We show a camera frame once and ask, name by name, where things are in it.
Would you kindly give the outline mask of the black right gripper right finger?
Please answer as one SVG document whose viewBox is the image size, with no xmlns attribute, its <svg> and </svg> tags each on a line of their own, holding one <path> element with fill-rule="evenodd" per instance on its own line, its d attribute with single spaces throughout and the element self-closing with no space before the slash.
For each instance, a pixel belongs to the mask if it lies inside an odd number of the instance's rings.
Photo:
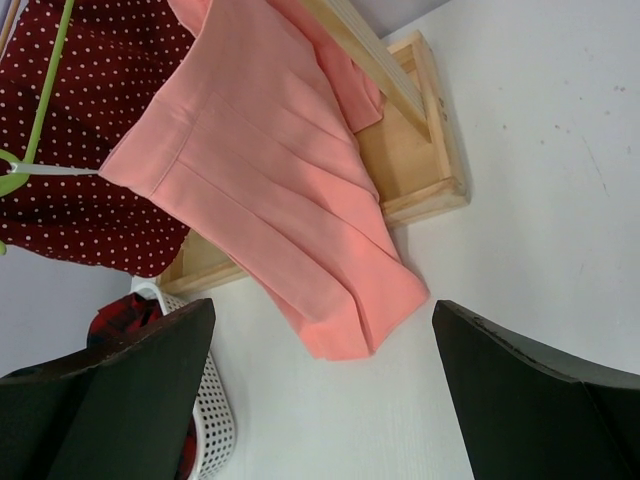
<svg viewBox="0 0 640 480">
<path fill-rule="evenodd" d="M 450 300 L 437 301 L 432 326 L 475 478 L 638 478 L 638 375 Z"/>
</svg>

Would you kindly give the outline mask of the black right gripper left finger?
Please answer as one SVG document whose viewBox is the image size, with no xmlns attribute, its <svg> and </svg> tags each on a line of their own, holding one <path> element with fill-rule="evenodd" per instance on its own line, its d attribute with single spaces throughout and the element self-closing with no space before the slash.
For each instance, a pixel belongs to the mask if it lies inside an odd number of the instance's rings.
<svg viewBox="0 0 640 480">
<path fill-rule="evenodd" d="M 1 379 L 4 479 L 171 479 L 216 321 L 197 300 Z"/>
</svg>

